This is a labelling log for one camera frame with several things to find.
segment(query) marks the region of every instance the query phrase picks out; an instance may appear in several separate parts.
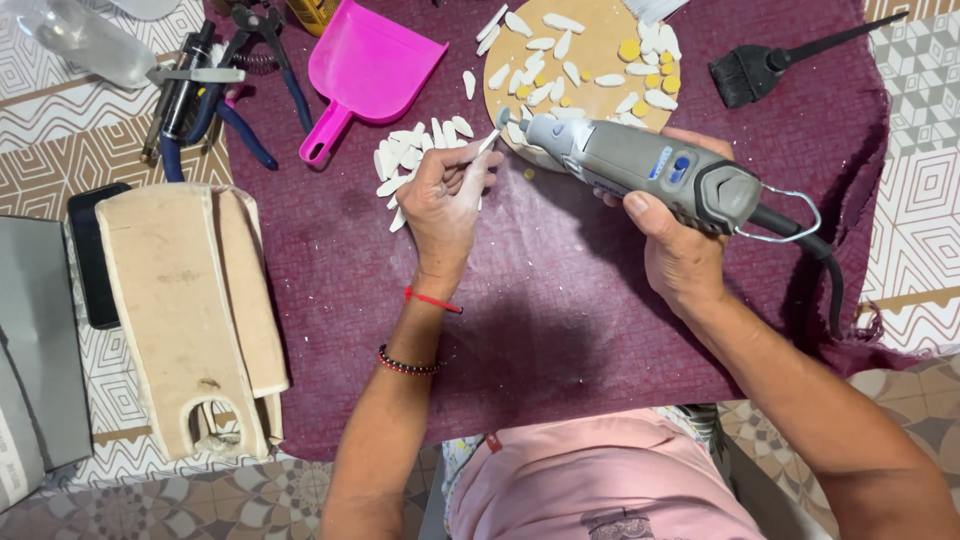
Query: blue handle pliers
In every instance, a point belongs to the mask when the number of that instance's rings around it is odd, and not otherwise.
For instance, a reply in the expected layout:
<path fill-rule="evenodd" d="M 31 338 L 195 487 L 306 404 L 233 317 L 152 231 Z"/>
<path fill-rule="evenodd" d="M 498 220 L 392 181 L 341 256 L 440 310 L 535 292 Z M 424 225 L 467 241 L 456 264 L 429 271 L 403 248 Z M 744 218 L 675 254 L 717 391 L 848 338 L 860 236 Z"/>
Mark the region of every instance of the blue handle pliers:
<path fill-rule="evenodd" d="M 237 32 L 230 40 L 230 44 L 220 60 L 217 67 L 228 67 L 233 61 L 237 51 L 243 46 L 254 33 L 263 36 L 264 40 L 270 45 L 276 64 L 279 66 L 283 75 L 283 81 L 287 86 L 287 91 L 293 96 L 294 103 L 297 105 L 297 114 L 300 117 L 300 124 L 305 133 L 310 133 L 313 129 L 313 120 L 310 118 L 310 108 L 306 104 L 306 98 L 303 97 L 303 91 L 293 70 L 290 68 L 290 62 L 287 60 L 280 40 L 276 35 L 277 29 L 283 24 L 282 15 L 275 7 L 267 9 L 267 16 L 261 17 L 253 13 L 249 8 L 242 4 L 233 6 L 233 22 L 237 25 Z M 208 84 L 205 86 L 204 95 L 200 99 L 200 110 L 197 113 L 197 119 L 186 135 L 187 144 L 195 144 L 204 136 L 213 119 L 213 113 L 216 112 L 224 118 L 231 127 L 240 135 L 241 140 L 247 146 L 248 150 L 265 167 L 276 170 L 276 160 L 263 148 L 253 134 L 247 122 L 239 114 L 231 109 L 223 100 L 224 85 Z"/>

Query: hand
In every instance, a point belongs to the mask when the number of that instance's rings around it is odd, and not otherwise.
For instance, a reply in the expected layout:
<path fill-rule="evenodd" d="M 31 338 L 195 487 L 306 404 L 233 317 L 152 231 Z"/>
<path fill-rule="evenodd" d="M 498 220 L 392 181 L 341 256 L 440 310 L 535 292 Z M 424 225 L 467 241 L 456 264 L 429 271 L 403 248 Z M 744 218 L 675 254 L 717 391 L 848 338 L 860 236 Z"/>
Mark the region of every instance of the hand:
<path fill-rule="evenodd" d="M 661 133 L 733 159 L 733 149 L 725 141 L 674 128 L 663 128 Z M 610 194 L 602 195 L 608 206 L 621 204 Z M 726 236 L 703 234 L 681 225 L 666 205 L 649 193 L 628 193 L 622 204 L 636 226 L 647 235 L 644 249 L 647 281 L 674 313 L 686 318 L 691 309 L 703 302 L 727 297 L 721 270 Z"/>
<path fill-rule="evenodd" d="M 420 294 L 452 296 L 463 276 L 473 249 L 480 193 L 496 182 L 489 169 L 503 162 L 499 152 L 477 157 L 480 144 L 427 150 L 414 180 L 396 191 L 420 255 L 414 276 Z M 427 286 L 435 288 L 428 293 L 423 290 Z"/>

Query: maroon towel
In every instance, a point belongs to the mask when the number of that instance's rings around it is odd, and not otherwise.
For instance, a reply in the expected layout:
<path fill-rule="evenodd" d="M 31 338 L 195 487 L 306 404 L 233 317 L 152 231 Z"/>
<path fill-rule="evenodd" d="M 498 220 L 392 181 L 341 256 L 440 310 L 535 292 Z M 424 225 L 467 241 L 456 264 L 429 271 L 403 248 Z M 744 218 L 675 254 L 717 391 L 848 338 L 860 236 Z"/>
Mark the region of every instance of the maroon towel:
<path fill-rule="evenodd" d="M 513 7 L 517 0 L 509 2 Z M 372 153 L 391 129 L 454 114 L 487 132 L 483 100 L 465 99 L 461 73 L 482 73 L 473 37 L 493 2 L 368 0 L 365 7 L 450 48 L 410 111 L 394 126 L 351 121 L 326 166 L 298 158 L 303 133 L 279 74 L 251 77 L 237 109 L 280 162 L 261 167 L 228 131 L 236 184 L 260 206 L 267 264 L 293 387 L 283 394 L 286 442 L 307 459 L 332 459 L 341 430 L 400 311 L 416 264 L 407 230 L 374 195 Z M 888 100 L 867 39 L 791 67 L 766 98 L 725 110 L 707 63 L 734 46 L 791 47 L 863 22 L 860 0 L 694 0 L 675 15 L 684 87 L 671 125 L 729 140 L 765 182 L 809 194 L 837 246 L 852 323 L 867 267 L 876 185 L 886 150 Z M 316 119 L 324 101 L 305 66 L 316 39 L 294 21 L 283 43 Z M 229 24 L 220 32 L 229 34 Z M 647 285 L 644 237 L 622 209 L 605 208 L 578 181 L 507 160 L 484 197 L 476 247 L 448 315 L 434 381 L 429 440 L 647 405 L 740 396 L 729 375 Z M 809 223 L 797 199 L 765 193 L 770 207 Z M 735 237 L 730 289 L 765 321 L 843 377 L 911 363 L 863 338 L 828 342 L 828 286 L 818 262 L 794 245 Z"/>

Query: round wooden board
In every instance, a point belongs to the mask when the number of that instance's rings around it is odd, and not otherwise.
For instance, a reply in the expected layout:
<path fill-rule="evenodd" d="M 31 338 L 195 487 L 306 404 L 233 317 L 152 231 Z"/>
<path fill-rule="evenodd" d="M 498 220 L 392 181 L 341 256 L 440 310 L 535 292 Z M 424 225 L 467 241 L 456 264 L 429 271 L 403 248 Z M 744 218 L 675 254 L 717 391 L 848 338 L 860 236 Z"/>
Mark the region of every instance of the round wooden board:
<path fill-rule="evenodd" d="M 592 2 L 584 2 L 583 0 L 530 0 L 516 10 L 516 14 L 527 23 L 527 26 L 534 33 L 533 36 L 524 37 L 511 31 L 506 24 L 502 23 L 501 19 L 503 28 L 500 29 L 500 36 L 487 51 L 483 81 L 477 82 L 477 84 L 483 85 L 484 100 L 491 121 L 495 119 L 497 111 L 503 106 L 509 106 L 513 115 L 520 118 L 520 105 L 526 103 L 526 100 L 508 95 L 507 87 L 514 71 L 517 69 L 526 71 L 524 62 L 536 52 L 527 50 L 526 44 L 537 37 L 553 37 L 560 40 L 560 37 L 564 34 L 543 24 L 543 16 L 547 13 L 557 13 L 569 17 L 584 25 L 585 28 L 582 34 L 574 34 L 571 37 L 570 48 L 562 61 L 553 58 L 552 49 L 545 51 L 543 54 L 546 66 L 541 74 L 547 81 L 556 81 L 558 77 L 565 78 L 564 96 L 569 96 L 572 99 L 571 107 L 585 110 L 587 118 L 605 120 L 608 116 L 616 118 L 617 115 L 613 111 L 630 92 L 636 92 L 640 96 L 640 100 L 643 99 L 643 92 L 646 91 L 646 86 L 643 84 L 644 78 L 627 75 L 624 72 L 627 63 L 616 54 L 620 42 L 624 39 L 639 40 L 636 34 L 636 19 L 623 7 L 621 0 L 594 0 Z M 564 75 L 563 65 L 565 61 L 572 61 L 581 73 L 589 71 L 590 82 L 581 82 L 580 87 L 574 86 Z M 487 86 L 487 80 L 505 63 L 510 65 L 510 72 L 507 74 L 506 81 L 499 90 L 491 90 Z M 593 82 L 596 77 L 610 73 L 623 75 L 627 81 L 615 88 L 604 88 Z M 674 61 L 674 74 L 680 77 L 680 63 L 678 61 Z M 548 98 L 544 99 L 538 106 L 531 108 L 531 111 L 534 114 L 549 112 L 551 107 L 559 106 L 559 102 L 554 103 Z M 650 111 L 640 119 L 650 129 L 659 131 L 666 125 L 669 118 L 669 110 L 651 107 Z M 538 166 L 545 166 L 547 163 L 547 161 L 537 161 L 537 155 L 546 156 L 542 150 L 514 144 L 507 135 L 507 130 L 504 130 L 500 136 L 514 152 L 517 152 L 525 160 Z M 546 168 L 562 170 L 555 163 Z"/>

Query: rotary tool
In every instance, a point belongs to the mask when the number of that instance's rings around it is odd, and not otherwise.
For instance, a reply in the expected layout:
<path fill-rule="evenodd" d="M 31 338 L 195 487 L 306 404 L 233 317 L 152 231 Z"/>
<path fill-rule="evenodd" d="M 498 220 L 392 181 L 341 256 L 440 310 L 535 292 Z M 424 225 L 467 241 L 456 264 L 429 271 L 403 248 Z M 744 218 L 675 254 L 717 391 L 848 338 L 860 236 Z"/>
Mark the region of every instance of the rotary tool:
<path fill-rule="evenodd" d="M 517 122 L 504 108 L 496 117 L 497 128 L 508 122 L 519 124 L 527 143 L 543 149 L 566 172 L 615 197 L 622 199 L 631 191 L 650 193 L 677 221 L 703 233 L 796 243 L 829 271 L 830 330 L 836 339 L 842 338 L 843 276 L 832 247 L 814 234 L 821 224 L 820 212 L 806 195 L 764 184 L 735 161 L 706 148 L 615 122 L 559 119 L 544 113 Z M 803 199 L 813 212 L 814 225 L 804 228 L 760 203 L 764 190 Z M 746 233 L 742 227 L 747 222 L 780 237 Z"/>

